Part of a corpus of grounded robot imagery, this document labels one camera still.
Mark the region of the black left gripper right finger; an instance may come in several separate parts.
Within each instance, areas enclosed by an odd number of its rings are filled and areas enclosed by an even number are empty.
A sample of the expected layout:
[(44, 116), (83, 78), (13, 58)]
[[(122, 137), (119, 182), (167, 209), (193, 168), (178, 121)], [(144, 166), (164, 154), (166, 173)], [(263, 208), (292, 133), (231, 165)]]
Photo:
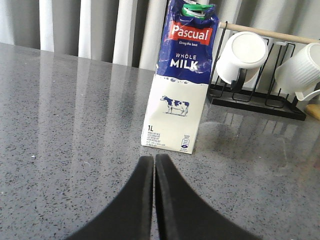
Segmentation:
[(167, 154), (155, 157), (155, 207), (162, 240), (257, 240), (210, 207)]

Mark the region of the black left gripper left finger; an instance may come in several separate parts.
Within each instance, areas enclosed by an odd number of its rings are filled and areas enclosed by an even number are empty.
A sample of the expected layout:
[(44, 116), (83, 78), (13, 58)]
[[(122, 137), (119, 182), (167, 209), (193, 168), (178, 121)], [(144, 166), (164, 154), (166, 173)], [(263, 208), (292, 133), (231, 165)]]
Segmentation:
[(141, 156), (115, 199), (68, 240), (149, 240), (153, 208), (154, 159)]

